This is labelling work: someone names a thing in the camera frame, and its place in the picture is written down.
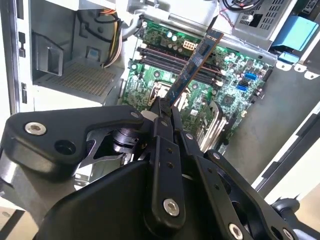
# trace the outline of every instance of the circuit chip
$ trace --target circuit chip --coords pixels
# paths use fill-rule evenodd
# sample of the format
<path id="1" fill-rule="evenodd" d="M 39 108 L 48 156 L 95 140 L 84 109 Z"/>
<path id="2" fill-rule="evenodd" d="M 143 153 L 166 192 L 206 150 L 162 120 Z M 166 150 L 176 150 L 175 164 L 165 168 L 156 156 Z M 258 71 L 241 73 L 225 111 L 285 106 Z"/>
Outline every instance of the circuit chip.
<path id="1" fill-rule="evenodd" d="M 234 96 L 225 95 L 222 102 L 223 102 L 223 105 L 229 107 L 234 103 L 234 101 L 235 101 Z"/>

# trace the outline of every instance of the white plastic part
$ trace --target white plastic part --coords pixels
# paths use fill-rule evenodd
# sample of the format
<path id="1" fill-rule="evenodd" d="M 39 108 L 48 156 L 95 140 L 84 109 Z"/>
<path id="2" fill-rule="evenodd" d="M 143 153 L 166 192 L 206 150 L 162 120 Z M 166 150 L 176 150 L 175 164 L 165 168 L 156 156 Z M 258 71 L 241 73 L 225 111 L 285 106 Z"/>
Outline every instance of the white plastic part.
<path id="1" fill-rule="evenodd" d="M 304 66 L 302 64 L 299 64 L 297 63 L 295 66 L 294 66 L 294 70 L 298 73 L 303 73 L 305 72 L 305 70 L 307 70 L 307 66 Z"/>
<path id="2" fill-rule="evenodd" d="M 304 74 L 304 77 L 308 80 L 313 80 L 313 79 L 316 79 L 317 77 L 319 77 L 319 74 L 315 74 L 313 72 L 306 71 Z"/>
<path id="3" fill-rule="evenodd" d="M 277 61 L 275 66 L 277 67 L 277 69 L 280 69 L 285 72 L 290 71 L 292 68 L 292 65 L 284 63 L 283 61 Z"/>

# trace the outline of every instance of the metal plate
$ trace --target metal plate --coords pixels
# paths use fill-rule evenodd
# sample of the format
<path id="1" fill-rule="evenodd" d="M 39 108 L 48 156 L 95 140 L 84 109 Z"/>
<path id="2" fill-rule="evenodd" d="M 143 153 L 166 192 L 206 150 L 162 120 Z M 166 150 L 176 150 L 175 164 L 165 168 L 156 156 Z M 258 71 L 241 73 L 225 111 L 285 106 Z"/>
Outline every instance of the metal plate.
<path id="1" fill-rule="evenodd" d="M 241 13 L 232 34 L 264 50 L 268 50 L 297 0 L 266 0 L 253 10 Z M 245 21 L 247 15 L 254 17 Z"/>
<path id="2" fill-rule="evenodd" d="M 62 76 L 47 74 L 35 84 L 103 104 L 123 71 L 115 66 L 102 69 L 99 63 L 80 58 L 67 63 Z"/>

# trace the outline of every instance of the metal bolt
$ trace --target metal bolt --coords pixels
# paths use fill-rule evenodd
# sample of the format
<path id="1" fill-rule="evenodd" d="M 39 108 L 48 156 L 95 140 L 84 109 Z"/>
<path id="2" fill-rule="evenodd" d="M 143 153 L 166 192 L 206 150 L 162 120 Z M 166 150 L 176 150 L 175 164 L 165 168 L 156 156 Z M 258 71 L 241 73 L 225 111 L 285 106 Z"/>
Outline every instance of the metal bolt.
<path id="1" fill-rule="evenodd" d="M 284 228 L 283 232 L 288 237 L 288 239 L 295 240 L 294 237 L 292 236 L 292 234 L 287 229 Z"/>
<path id="2" fill-rule="evenodd" d="M 168 198 L 166 200 L 163 201 L 163 207 L 164 210 L 173 217 L 176 217 L 179 215 L 179 206 L 178 204 L 171 198 Z"/>
<path id="3" fill-rule="evenodd" d="M 45 125 L 39 123 L 39 122 L 29 122 L 24 126 L 24 130 L 28 134 L 41 136 L 47 132 L 47 129 Z"/>
<path id="4" fill-rule="evenodd" d="M 162 125 L 165 125 L 166 127 L 168 127 L 168 123 L 166 123 L 165 121 L 161 121 Z"/>
<path id="5" fill-rule="evenodd" d="M 215 152 L 214 152 L 214 153 L 213 153 L 213 156 L 214 156 L 216 159 L 218 159 L 218 160 L 220 159 L 220 156 L 219 156 L 218 153 L 215 153 Z"/>
<path id="6" fill-rule="evenodd" d="M 229 230 L 230 230 L 230 233 L 232 234 L 232 236 L 234 236 L 234 238 L 236 240 L 244 239 L 244 235 L 242 234 L 240 228 L 237 225 L 230 223 Z"/>
<path id="7" fill-rule="evenodd" d="M 186 137 L 187 137 L 188 139 L 191 139 L 191 140 L 194 139 L 194 137 L 193 137 L 190 133 L 187 133 L 187 134 L 186 134 Z"/>
<path id="8" fill-rule="evenodd" d="M 131 115 L 134 116 L 135 118 L 139 118 L 139 115 L 137 113 L 135 113 L 134 111 L 131 112 Z"/>

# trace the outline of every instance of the motherboard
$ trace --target motherboard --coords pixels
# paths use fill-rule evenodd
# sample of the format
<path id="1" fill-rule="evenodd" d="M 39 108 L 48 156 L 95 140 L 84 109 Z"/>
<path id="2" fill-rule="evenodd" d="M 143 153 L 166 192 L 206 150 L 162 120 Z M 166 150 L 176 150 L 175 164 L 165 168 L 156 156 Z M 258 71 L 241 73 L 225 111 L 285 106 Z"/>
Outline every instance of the motherboard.
<path id="1" fill-rule="evenodd" d="M 164 97 L 201 42 L 197 38 L 146 21 L 121 97 L 139 111 Z M 264 96 L 273 66 L 231 48 L 217 46 L 175 106 L 183 128 L 196 136 L 202 151 L 224 152 L 248 108 Z"/>

